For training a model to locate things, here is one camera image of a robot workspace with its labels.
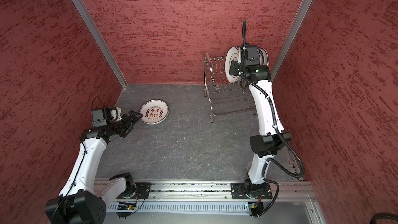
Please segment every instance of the gray panel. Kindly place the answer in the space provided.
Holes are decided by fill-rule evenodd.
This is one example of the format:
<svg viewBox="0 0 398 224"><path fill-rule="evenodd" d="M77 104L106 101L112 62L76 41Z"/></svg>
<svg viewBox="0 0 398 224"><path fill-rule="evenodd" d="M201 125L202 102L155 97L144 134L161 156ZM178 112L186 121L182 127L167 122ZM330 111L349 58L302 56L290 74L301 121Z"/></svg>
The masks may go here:
<svg viewBox="0 0 398 224"><path fill-rule="evenodd" d="M117 105L122 111L139 111L147 101L161 99L168 104L169 115L156 125L140 121L125 139L109 143L96 177L130 172L140 179L244 180L253 157L249 138L259 134L258 118L242 112L216 116L210 123L203 87L128 85ZM286 167L289 158L285 148L275 157ZM274 164L267 176L292 181Z"/></svg>

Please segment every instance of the black mounting plate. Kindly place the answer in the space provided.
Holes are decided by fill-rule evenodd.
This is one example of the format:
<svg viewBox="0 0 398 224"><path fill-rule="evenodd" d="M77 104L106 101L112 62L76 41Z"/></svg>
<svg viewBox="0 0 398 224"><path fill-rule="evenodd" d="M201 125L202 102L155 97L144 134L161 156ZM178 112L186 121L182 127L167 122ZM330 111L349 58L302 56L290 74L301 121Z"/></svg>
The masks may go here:
<svg viewBox="0 0 398 224"><path fill-rule="evenodd" d="M245 184L244 183L231 183L231 195L232 199L250 199L245 191ZM272 199L272 193L268 191L261 191L261 195L263 199Z"/></svg>
<svg viewBox="0 0 398 224"><path fill-rule="evenodd" d="M148 199L152 183L135 183L138 188L138 199Z"/></svg>
<svg viewBox="0 0 398 224"><path fill-rule="evenodd" d="M234 76L239 76L239 64L238 61L231 61L231 65L229 67L229 74Z"/></svg>

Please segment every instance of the stainless steel wire rack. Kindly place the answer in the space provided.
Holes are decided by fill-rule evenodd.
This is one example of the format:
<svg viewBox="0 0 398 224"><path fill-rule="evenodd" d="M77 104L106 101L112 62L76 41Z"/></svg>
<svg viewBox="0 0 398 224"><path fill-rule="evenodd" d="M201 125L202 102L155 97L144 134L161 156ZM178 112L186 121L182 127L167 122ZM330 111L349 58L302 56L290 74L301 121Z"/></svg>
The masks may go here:
<svg viewBox="0 0 398 224"><path fill-rule="evenodd" d="M241 88L240 81L230 83L225 75L225 57L210 58L205 54L205 97L209 97L210 121L214 116L254 111L256 106L248 88Z"/></svg>

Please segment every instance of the plate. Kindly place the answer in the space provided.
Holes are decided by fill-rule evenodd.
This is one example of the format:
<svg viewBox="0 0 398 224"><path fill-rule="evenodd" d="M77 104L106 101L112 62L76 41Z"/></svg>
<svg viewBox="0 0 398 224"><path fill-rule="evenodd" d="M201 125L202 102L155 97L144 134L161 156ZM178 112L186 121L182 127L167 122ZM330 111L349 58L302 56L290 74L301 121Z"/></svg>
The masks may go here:
<svg viewBox="0 0 398 224"><path fill-rule="evenodd" d="M237 61L239 58L239 51L236 47L232 47L228 50L225 57L225 76L229 83L235 83L238 76L229 74L229 67L231 66L231 61Z"/></svg>
<svg viewBox="0 0 398 224"><path fill-rule="evenodd" d="M264 57L260 54L259 49L257 49L257 54L258 54L258 57L260 58L260 65L263 65L264 64Z"/></svg>
<svg viewBox="0 0 398 224"><path fill-rule="evenodd" d="M164 101L151 100L145 103L140 110L141 120L146 124L159 124L169 114L169 107Z"/></svg>
<svg viewBox="0 0 398 224"><path fill-rule="evenodd" d="M268 53L265 49L263 49L262 47L259 47L258 50L261 50L261 52L264 55L264 60L263 60L263 65L266 64L267 66L269 66L269 60L268 60Z"/></svg>

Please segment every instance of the robotic arm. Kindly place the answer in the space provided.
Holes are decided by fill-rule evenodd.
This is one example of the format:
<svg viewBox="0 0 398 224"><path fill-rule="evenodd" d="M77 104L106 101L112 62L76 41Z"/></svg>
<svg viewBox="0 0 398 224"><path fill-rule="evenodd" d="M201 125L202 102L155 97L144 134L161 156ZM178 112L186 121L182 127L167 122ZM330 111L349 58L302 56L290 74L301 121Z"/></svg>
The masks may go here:
<svg viewBox="0 0 398 224"><path fill-rule="evenodd" d="M268 183L274 183L277 186L272 201L264 210L257 209L256 205L253 205L253 208L256 209L252 210L250 214L252 217L259 217L272 206L279 191L277 182L266 179L270 162L274 162L288 175L296 178L303 177L305 168L300 157L289 145L289 141L292 138L291 134L284 131L274 107L275 103L272 96L272 82L269 68L267 65L260 65L260 59L257 57L257 46L246 43L246 20L242 26L242 39L243 44L240 50L240 59L238 61L231 61L229 74L240 76L242 81L245 81L249 85L250 92L256 104L260 134L250 137L250 146L254 152L253 162L248 172L248 179L245 180L244 189L241 191L246 193L246 196L250 199L261 199L262 196L268 195L267 192L270 192ZM296 157L300 166L299 173L290 172L273 159L277 151L284 146Z"/></svg>
<svg viewBox="0 0 398 224"><path fill-rule="evenodd" d="M94 179L98 164L112 135L125 138L142 114L129 111L121 116L121 109L104 107L91 111L92 128L80 137L80 151L67 183L58 198L49 200L45 212L51 223L101 224L106 208L124 191L133 191L129 173L114 176L95 195Z"/></svg>

